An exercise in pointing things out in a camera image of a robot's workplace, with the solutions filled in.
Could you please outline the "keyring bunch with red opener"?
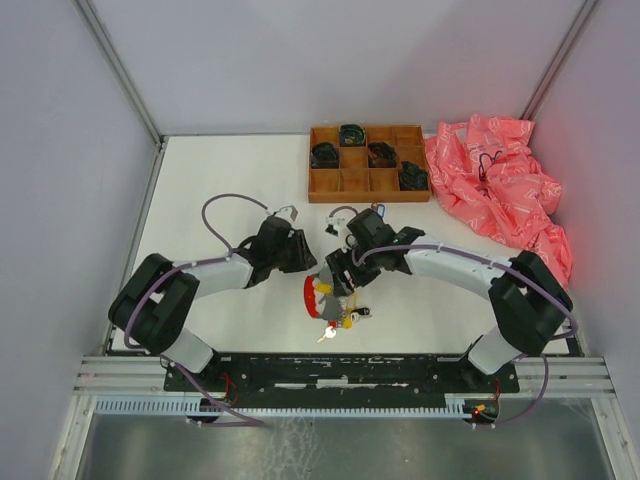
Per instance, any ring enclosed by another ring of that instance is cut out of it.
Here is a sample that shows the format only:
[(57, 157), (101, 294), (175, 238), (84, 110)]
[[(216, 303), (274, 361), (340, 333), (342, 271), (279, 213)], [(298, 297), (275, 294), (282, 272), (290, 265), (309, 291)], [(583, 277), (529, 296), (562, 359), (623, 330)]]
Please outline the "keyring bunch with red opener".
[(369, 307), (359, 304), (356, 293), (339, 297), (335, 286), (336, 282), (328, 267), (322, 267), (304, 281), (305, 309), (311, 318), (324, 322), (323, 334), (317, 339), (318, 343), (331, 340), (339, 330), (351, 329), (360, 320), (372, 316)]

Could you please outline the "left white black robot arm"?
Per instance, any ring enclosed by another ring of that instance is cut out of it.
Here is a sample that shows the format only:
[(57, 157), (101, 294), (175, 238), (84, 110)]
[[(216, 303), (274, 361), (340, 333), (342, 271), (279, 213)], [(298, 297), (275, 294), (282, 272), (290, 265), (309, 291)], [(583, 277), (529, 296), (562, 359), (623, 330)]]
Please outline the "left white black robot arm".
[(148, 255), (112, 302), (108, 319), (143, 350), (185, 368), (198, 389), (209, 390), (220, 381), (221, 355), (185, 326), (193, 303), (252, 288), (274, 270), (299, 273), (316, 265), (304, 231), (271, 215), (229, 257), (175, 263)]

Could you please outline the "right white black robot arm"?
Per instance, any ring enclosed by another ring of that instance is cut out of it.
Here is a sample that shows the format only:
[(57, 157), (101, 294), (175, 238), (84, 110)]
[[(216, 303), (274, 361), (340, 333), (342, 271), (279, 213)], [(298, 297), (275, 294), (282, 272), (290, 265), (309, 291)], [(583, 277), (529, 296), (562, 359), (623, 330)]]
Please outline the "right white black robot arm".
[(345, 247), (325, 258), (334, 298), (347, 297), (383, 272), (433, 278), (487, 300), (495, 325), (464, 353), (458, 370), (467, 389), (481, 391), (505, 364), (537, 357), (546, 346), (575, 334), (567, 292), (539, 255), (491, 256), (445, 244), (414, 227), (394, 230), (375, 207), (350, 220), (332, 211), (327, 233), (344, 235)]

